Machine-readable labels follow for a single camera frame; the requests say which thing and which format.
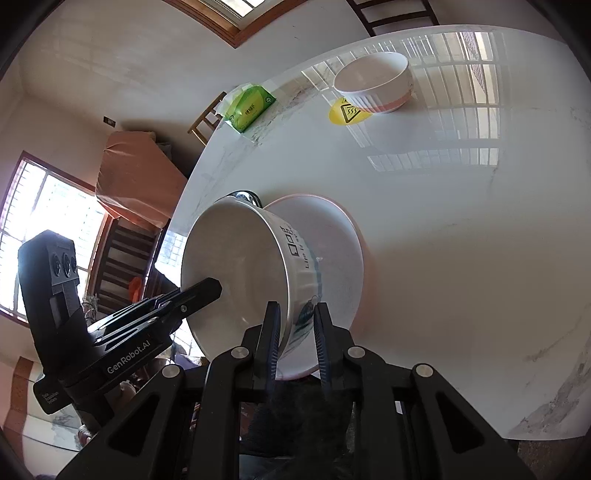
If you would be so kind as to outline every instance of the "camera lens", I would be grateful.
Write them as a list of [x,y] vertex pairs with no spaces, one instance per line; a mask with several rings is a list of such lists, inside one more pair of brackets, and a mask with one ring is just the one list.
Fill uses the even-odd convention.
[[64,273],[66,274],[66,277],[69,277],[70,273],[72,272],[72,265],[70,264],[70,257],[68,257],[67,254],[64,254],[63,257],[61,258],[61,262],[64,265]]
[[60,264],[60,259],[57,258],[56,254],[53,254],[51,256],[51,269],[53,270],[53,274],[56,277],[60,276],[61,264]]

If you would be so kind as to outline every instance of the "tissue packet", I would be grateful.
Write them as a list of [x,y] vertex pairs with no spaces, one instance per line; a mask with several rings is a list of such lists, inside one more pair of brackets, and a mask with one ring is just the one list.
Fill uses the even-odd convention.
[[243,85],[228,93],[222,101],[223,120],[242,133],[273,102],[275,97],[260,85]]

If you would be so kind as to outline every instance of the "yellow sticker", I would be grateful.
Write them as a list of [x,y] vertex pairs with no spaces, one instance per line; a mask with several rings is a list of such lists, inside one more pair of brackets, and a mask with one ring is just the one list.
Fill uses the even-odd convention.
[[335,125],[353,125],[362,122],[372,116],[372,113],[363,112],[351,105],[345,97],[337,99],[329,112],[329,119]]

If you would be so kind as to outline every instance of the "white plate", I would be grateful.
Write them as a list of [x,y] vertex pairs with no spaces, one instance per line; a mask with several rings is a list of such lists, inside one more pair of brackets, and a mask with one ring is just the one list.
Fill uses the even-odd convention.
[[[322,298],[334,325],[350,328],[363,290],[363,253],[354,222],[333,201],[309,194],[282,197],[265,207],[298,230],[316,257]],[[314,332],[277,362],[277,380],[318,370]]]

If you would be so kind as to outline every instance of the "marble tabletop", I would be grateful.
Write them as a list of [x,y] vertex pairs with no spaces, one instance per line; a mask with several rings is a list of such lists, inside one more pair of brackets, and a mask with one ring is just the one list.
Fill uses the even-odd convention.
[[[329,121],[335,74],[398,51],[413,98]],[[591,84],[540,35],[445,25],[382,35],[263,84],[277,98],[243,135],[213,134],[158,268],[178,284],[195,219],[234,190],[340,203],[368,246],[371,314],[354,340],[428,362],[504,437],[559,439],[591,423]]]

